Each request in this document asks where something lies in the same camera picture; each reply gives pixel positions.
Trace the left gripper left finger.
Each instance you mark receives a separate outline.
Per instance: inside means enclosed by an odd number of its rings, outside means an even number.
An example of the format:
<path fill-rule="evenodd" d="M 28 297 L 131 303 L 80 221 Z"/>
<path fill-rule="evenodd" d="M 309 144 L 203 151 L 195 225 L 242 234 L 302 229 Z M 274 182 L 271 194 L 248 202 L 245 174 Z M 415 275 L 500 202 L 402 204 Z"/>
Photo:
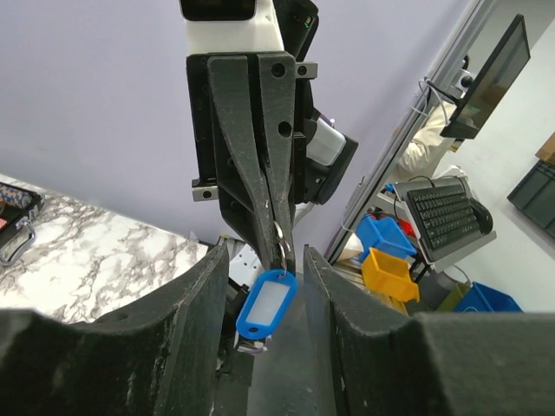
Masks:
<path fill-rule="evenodd" d="M 213 404 L 229 255 L 95 322 L 1 313 L 4 415 L 207 415 Z"/>

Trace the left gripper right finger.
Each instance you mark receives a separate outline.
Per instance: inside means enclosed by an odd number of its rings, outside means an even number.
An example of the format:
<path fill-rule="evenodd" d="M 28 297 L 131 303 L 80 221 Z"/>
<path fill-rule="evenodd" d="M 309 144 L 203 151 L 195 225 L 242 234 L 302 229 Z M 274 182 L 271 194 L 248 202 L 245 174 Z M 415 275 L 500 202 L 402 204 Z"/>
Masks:
<path fill-rule="evenodd" d="M 408 316 L 304 248 L 304 296 L 322 415 L 551 415 L 554 317 Z"/>

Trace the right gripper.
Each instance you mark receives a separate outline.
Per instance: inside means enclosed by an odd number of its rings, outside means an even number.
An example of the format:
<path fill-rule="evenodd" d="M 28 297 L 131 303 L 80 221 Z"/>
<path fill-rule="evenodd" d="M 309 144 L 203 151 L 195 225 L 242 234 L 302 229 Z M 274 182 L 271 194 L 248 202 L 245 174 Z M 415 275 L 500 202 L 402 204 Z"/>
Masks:
<path fill-rule="evenodd" d="M 224 221 L 275 261 L 276 229 L 292 238 L 306 193 L 306 147 L 316 131 L 310 84 L 315 62 L 287 52 L 194 54 L 186 58 L 198 185 L 218 193 Z"/>

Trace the blue key tag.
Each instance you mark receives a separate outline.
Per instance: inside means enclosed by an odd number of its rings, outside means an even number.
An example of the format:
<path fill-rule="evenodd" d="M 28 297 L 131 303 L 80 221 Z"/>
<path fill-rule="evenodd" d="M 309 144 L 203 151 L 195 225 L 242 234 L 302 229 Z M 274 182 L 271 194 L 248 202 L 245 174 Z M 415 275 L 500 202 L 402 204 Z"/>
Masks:
<path fill-rule="evenodd" d="M 298 290 L 297 279 L 286 270 L 268 270 L 252 285 L 236 320 L 238 334 L 247 340 L 272 335 Z"/>

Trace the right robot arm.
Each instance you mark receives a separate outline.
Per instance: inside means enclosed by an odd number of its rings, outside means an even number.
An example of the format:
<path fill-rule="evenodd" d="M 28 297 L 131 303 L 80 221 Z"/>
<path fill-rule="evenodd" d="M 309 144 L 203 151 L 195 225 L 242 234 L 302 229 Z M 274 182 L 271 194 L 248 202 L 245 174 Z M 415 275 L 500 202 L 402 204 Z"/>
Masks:
<path fill-rule="evenodd" d="M 357 143 L 316 109 L 306 58 L 311 1 L 184 1 L 186 80 L 199 176 L 224 221 L 266 269 L 293 271 L 300 204 L 325 204 Z"/>

